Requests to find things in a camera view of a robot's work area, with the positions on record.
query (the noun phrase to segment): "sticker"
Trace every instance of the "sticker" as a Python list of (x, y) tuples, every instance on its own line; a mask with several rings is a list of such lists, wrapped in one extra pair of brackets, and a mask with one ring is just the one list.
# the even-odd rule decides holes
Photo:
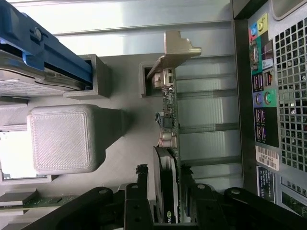
[(267, 69), (273, 66), (273, 58), (262, 60), (262, 68)]
[(275, 203), (274, 173), (257, 166), (258, 196)]
[(263, 33), (268, 31), (268, 15), (267, 14), (264, 14), (257, 21), (257, 29), (258, 29), (258, 36), (261, 36)]
[(257, 162), (279, 171), (279, 156), (277, 152), (262, 148), (260, 146), (256, 146), (255, 148)]
[(272, 40), (261, 49), (262, 70), (273, 67), (274, 54)]

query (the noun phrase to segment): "silver metal surface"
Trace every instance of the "silver metal surface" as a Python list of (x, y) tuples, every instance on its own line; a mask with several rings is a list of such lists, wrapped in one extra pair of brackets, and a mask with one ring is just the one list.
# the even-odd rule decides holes
[(149, 80), (155, 73), (163, 69), (174, 69), (192, 57), (201, 54), (200, 47), (193, 47), (189, 39), (181, 38), (180, 31), (166, 31), (164, 33), (164, 53), (159, 57), (146, 76)]
[(124, 0), (18, 7), (52, 34), (231, 19), (229, 0)]
[(270, 0), (273, 15), (276, 20), (281, 20), (303, 6), (306, 0)]
[(235, 96), (211, 98), (202, 95), (178, 101), (181, 127), (203, 127), (208, 124), (238, 122), (238, 100)]
[(19, 206), (26, 204), (29, 200), (36, 197), (38, 192), (32, 190), (11, 190), (0, 196), (0, 206)]
[(240, 155), (238, 130), (180, 135), (181, 160), (203, 160)]
[(27, 111), (27, 103), (14, 103), (0, 106), (0, 126), (19, 125), (24, 122), (16, 121), (16, 118), (22, 112)]

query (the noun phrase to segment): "connector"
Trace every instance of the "connector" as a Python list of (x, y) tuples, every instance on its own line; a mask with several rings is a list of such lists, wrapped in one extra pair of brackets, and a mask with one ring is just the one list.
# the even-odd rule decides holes
[(265, 123), (265, 113), (263, 109), (260, 109), (260, 121), (261, 123)]
[(261, 112), (260, 112), (260, 109), (256, 109), (255, 110), (255, 118), (256, 118), (256, 123), (260, 123), (261, 122)]
[(254, 75), (254, 76), (253, 76), (253, 81), (254, 81), (254, 84), (253, 84), (254, 90), (257, 91), (258, 88), (259, 88), (259, 79), (258, 79), (258, 75)]
[(259, 81), (259, 88), (262, 89), (263, 88), (263, 76), (262, 76), (262, 74), (258, 75), (258, 81)]
[(264, 78), (265, 78), (265, 86), (271, 86), (273, 82), (273, 75), (271, 71), (266, 72), (264, 74)]
[(261, 135), (262, 135), (262, 140), (265, 140), (266, 138), (266, 131), (265, 131), (265, 127), (261, 127)]
[(261, 127), (257, 126), (256, 129), (257, 129), (257, 132), (256, 132), (257, 140), (261, 140), (261, 133), (262, 133)]

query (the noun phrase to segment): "rear i/o panel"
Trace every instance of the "rear i/o panel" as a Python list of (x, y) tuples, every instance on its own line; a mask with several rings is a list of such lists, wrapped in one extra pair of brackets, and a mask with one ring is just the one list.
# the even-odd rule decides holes
[(248, 20), (258, 195), (307, 218), (307, 4), (271, 3)]

